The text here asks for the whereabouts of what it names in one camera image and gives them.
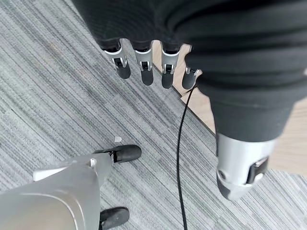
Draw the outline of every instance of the striped carpet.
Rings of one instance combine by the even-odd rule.
[[[182,229],[175,150],[184,104],[162,88],[156,70],[153,85],[143,85],[127,51],[131,78],[122,80],[69,0],[0,1],[1,192],[31,182],[37,168],[121,137],[143,155],[114,167],[101,188],[102,208],[130,209],[118,229]],[[269,171],[230,202],[216,186],[214,152],[214,136],[188,111],[181,178],[189,230],[307,230],[305,178]]]

